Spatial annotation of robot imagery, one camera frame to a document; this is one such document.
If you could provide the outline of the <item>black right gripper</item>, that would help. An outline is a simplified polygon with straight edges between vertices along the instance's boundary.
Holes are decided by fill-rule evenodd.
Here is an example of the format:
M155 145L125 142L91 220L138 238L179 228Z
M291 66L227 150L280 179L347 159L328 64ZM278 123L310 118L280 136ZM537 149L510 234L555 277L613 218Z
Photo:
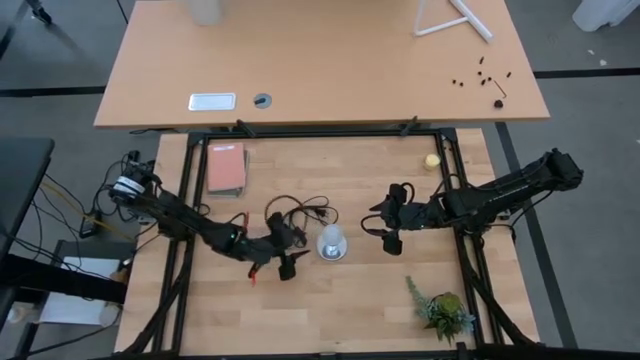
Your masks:
M415 188L411 183L391 184L385 200L370 208L372 212L382 212L382 220L389 231L369 229L364 226L363 231L375 237L382 237L383 250L386 253L400 255L403 247L403 242L399 238L400 231L444 226L444 209L438 201L440 189L441 187L436 189L428 202L420 203L407 199L408 191L411 191L412 195L415 194Z

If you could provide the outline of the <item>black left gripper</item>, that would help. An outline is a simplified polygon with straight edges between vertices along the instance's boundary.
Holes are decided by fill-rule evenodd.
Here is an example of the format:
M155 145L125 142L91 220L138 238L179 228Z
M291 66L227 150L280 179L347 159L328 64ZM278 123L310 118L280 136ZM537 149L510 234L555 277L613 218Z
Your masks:
M305 248L308 242L306 233L299 227L292 230L286 225L281 212L273 213L266 220L266 224L270 234L250 241L249 259L253 265L249 270L249 279L255 281L257 273L263 265L268 264L272 258L279 258L281 261L278 268L280 280L291 280L296 276L296 261L308 254L309 250L290 254L287 254L286 251L293 245L297 248Z

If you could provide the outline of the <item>pink notebook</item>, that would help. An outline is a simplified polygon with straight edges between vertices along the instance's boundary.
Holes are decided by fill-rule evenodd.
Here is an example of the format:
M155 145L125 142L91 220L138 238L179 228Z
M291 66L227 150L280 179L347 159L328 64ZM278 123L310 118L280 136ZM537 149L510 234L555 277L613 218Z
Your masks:
M210 143L207 147L207 189L209 192L243 188L246 184L243 143Z

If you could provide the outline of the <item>green artificial plant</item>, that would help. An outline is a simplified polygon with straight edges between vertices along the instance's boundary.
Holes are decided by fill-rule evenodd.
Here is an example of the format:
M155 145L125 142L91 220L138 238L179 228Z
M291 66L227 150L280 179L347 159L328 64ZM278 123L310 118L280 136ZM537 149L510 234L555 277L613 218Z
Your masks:
M476 317L471 315L458 295L444 292L435 297L422 294L411 276L405 282L414 304L415 314L425 322L425 329L436 332L439 341L449 345L458 335L473 333Z

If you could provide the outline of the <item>light wooden desk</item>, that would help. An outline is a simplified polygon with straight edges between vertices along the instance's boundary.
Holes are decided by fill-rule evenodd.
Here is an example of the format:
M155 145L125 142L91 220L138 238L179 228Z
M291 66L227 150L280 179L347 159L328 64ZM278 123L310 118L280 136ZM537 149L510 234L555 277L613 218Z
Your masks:
M494 34L491 43L468 24L415 37L419 1L225 0L222 21L211 26L196 25L183 1L139 1L95 123L184 127L238 119L345 124L414 116L452 122L548 118L504 0L464 0ZM458 17L448 0L427 0L421 27ZM236 107L192 112L188 102L194 93L235 93ZM272 97L270 107L254 106L260 93ZM495 108L496 100L504 107Z

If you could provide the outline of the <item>white rectangular tray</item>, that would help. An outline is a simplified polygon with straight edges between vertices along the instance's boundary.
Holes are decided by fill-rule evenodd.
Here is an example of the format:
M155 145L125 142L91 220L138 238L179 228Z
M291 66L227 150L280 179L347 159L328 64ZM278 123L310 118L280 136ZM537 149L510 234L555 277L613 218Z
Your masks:
M235 93L194 93L188 102L188 110L192 112L232 111L235 107Z

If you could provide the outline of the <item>black power brick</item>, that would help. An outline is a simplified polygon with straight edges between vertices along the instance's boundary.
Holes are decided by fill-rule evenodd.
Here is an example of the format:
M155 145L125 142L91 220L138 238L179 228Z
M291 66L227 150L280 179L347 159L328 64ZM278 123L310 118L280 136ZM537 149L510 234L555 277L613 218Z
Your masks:
M95 223L95 220L102 220L102 213L100 211L92 211L82 218L78 232L78 236L81 239L92 237L100 232L100 225Z

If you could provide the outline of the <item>white triangular stand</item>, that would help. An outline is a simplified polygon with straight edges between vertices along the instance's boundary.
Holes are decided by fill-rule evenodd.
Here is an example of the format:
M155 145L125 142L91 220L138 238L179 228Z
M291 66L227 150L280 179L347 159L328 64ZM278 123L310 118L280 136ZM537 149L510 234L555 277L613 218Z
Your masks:
M461 14L461 17L439 25L422 28L421 23L423 15L425 14L427 0L420 0L414 20L412 34L415 37L422 37L432 33L436 33L438 31L452 28L457 25L468 23L486 43L491 43L493 41L494 34L473 13L473 11L466 5L463 0L448 0L448 2Z

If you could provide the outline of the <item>white box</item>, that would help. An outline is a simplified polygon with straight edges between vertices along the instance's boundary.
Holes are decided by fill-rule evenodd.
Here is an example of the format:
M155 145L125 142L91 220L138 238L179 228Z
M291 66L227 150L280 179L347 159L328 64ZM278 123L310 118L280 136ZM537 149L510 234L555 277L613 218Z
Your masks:
M66 256L65 263L82 274L93 273L107 277L114 275L119 261L103 258L78 258ZM85 300L62 293L50 293L40 312L40 323L95 325L107 327L118 325L121 307L104 300Z

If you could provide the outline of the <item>black desk foot bar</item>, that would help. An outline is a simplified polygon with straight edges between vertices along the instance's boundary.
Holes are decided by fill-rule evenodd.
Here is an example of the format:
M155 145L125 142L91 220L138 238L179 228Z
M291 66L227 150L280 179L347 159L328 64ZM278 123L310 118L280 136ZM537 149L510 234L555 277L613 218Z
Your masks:
M9 254L0 261L0 285L122 304L127 286L62 267Z

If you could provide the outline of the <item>translucent cylinder container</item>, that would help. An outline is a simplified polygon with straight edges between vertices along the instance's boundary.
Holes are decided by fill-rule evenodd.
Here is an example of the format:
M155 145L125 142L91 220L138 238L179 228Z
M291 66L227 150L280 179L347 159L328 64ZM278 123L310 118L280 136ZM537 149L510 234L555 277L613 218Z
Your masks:
M223 17L223 0L186 0L186 6L196 25L219 24Z

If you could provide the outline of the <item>black side desk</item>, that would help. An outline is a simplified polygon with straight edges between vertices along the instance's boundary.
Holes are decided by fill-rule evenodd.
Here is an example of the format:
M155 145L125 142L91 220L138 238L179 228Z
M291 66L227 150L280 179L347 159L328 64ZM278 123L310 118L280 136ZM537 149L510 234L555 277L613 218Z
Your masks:
M0 262L9 253L54 146L51 138L0 137Z

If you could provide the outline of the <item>white bin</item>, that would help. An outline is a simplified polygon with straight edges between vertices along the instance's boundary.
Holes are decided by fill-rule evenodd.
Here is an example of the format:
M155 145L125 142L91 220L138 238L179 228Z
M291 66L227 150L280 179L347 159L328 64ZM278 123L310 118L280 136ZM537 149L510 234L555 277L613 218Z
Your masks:
M572 20L582 31L594 32L619 25L639 7L640 0L581 0Z

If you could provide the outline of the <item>black chair base leg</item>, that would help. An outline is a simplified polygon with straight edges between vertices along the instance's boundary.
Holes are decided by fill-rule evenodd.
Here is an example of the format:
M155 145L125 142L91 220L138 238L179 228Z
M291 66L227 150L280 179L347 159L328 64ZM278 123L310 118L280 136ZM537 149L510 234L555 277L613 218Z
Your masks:
M45 25L52 25L53 20L49 13L44 9L41 0L25 0L30 6L32 15L43 22Z

